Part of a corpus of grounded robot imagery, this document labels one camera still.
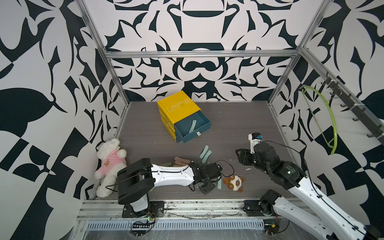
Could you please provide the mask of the yellow teal drawer cabinet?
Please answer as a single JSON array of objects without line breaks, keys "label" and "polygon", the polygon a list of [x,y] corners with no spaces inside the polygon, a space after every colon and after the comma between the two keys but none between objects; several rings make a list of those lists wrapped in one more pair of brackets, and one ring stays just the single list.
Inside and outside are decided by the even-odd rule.
[{"label": "yellow teal drawer cabinet", "polygon": [[181,139],[176,133],[176,123],[198,112],[201,108],[184,92],[180,91],[157,102],[161,120],[173,140]]}]

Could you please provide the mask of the teal drawer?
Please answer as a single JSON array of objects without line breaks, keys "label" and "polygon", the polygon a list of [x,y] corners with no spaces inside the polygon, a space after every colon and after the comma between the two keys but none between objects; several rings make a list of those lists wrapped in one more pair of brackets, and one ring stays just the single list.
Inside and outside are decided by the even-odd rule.
[{"label": "teal drawer", "polygon": [[211,121],[202,112],[198,111],[174,124],[175,131],[183,143],[199,137],[210,129]]}]

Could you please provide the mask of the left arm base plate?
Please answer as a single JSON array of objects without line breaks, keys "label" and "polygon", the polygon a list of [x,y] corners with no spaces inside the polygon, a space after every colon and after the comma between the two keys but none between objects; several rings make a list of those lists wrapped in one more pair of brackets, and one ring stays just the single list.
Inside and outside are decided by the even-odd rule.
[{"label": "left arm base plate", "polygon": [[141,211],[135,211],[132,205],[126,204],[123,208],[122,218],[132,219],[132,218],[141,218],[145,216],[157,217],[161,216],[164,213],[165,202],[164,201],[152,201],[148,203],[148,207]]}]

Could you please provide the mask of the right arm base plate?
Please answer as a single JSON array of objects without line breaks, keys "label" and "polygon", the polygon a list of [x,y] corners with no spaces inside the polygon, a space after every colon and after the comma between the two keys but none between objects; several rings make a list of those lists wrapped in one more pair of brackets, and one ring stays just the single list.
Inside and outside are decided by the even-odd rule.
[{"label": "right arm base plate", "polygon": [[270,216],[270,205],[266,201],[261,200],[245,200],[243,211],[249,217]]}]

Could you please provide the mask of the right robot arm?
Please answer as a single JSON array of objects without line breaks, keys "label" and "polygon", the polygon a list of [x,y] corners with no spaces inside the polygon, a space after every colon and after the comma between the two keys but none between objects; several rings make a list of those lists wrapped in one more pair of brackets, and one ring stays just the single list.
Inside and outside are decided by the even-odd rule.
[{"label": "right robot arm", "polygon": [[297,208],[281,194],[268,190],[259,200],[245,201],[248,215],[279,215],[306,230],[318,240],[378,240],[380,231],[355,220],[313,183],[310,173],[295,163],[280,160],[268,142],[236,150],[239,163],[252,166],[305,203],[313,213]]}]

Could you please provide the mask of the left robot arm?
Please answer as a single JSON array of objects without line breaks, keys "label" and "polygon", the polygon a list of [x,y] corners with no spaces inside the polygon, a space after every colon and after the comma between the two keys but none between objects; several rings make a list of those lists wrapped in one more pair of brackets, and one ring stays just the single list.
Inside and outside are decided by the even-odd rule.
[{"label": "left robot arm", "polygon": [[222,170],[217,163],[200,166],[191,162],[183,167],[164,167],[144,158],[118,172],[118,204],[130,205],[135,213],[148,210],[148,192],[164,186],[198,188],[206,195],[215,187],[214,183],[222,176]]}]

